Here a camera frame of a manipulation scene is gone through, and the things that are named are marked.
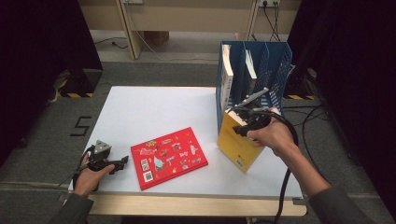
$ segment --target person's left hand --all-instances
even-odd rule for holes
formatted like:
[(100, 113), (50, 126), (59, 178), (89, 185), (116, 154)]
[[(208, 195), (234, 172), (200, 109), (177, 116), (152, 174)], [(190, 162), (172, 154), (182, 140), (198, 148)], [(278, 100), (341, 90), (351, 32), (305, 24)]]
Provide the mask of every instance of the person's left hand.
[[(85, 164), (88, 160), (88, 154), (85, 155), (82, 160), (82, 164)], [(76, 187), (74, 193), (87, 197), (90, 196), (91, 192), (96, 189), (96, 186), (99, 184), (100, 180), (110, 173), (115, 168), (114, 164), (110, 164), (104, 169), (100, 171), (92, 171), (89, 168), (84, 168), (79, 172), (79, 177), (77, 179)]]

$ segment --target magazine rack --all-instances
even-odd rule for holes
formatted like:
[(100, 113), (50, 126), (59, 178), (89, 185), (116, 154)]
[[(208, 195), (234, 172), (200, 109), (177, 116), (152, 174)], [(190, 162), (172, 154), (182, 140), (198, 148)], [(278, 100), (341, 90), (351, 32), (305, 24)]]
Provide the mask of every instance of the magazine rack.
[[(268, 88), (260, 99), (264, 107), (276, 106), (283, 115), (281, 100), (290, 73), (291, 50), (287, 42), (261, 42), (261, 41), (221, 41), (221, 45), (231, 45), (230, 64), (233, 69), (233, 85), (231, 88), (229, 107), (241, 103), (243, 78), (245, 75), (246, 49), (249, 49), (253, 58), (254, 69), (257, 74), (257, 84), (254, 92)], [(218, 79), (216, 87), (216, 104), (218, 116), (218, 131), (220, 130), (222, 116), (219, 105), (221, 93), (221, 73), (223, 59), (220, 45)]]

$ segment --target yellow book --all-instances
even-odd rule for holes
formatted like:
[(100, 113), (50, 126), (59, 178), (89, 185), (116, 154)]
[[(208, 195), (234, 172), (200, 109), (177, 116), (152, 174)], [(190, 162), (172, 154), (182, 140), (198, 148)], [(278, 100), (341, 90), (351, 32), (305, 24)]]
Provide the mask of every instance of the yellow book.
[(246, 173), (264, 147), (254, 147), (252, 140), (235, 133), (233, 127), (246, 123), (235, 112), (229, 111), (224, 112), (218, 146), (242, 172)]

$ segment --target book cover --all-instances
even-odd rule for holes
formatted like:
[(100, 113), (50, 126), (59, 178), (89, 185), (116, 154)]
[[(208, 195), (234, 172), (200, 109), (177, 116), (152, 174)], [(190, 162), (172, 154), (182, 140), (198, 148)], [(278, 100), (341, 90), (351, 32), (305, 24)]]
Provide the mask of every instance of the book cover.
[(254, 147), (252, 140), (235, 133), (233, 127), (243, 125), (246, 123), (235, 112), (224, 112), (217, 144), (219, 149), (246, 173), (264, 147)]
[(131, 151), (142, 190), (208, 165), (191, 127), (132, 146)]
[(221, 71), (220, 108), (221, 111), (225, 111), (230, 101), (231, 88), (233, 85), (233, 69), (230, 63), (231, 45), (221, 45), (221, 49), (222, 49), (222, 71)]
[(245, 72), (245, 95), (251, 95), (254, 92), (256, 86), (257, 75), (254, 70), (253, 59), (251, 57), (250, 50), (246, 50), (246, 72)]

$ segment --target desk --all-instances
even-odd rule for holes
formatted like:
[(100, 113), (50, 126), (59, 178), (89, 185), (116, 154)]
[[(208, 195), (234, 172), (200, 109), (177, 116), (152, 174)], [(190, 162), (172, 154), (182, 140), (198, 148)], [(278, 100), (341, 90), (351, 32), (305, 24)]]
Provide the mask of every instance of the desk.
[[(110, 160), (129, 155), (122, 171), (107, 175), (91, 198), (96, 215), (274, 216), (286, 166), (265, 149), (243, 174), (218, 149), (215, 88), (113, 87), (89, 143), (112, 146)], [(209, 164), (141, 191), (130, 147), (192, 127)], [(302, 216), (305, 205), (294, 176), (286, 190), (284, 216)]]
[(236, 33), (237, 40), (248, 40), (257, 7), (258, 0), (144, 0), (143, 5), (120, 3), (135, 59), (139, 58), (143, 46), (136, 31)]

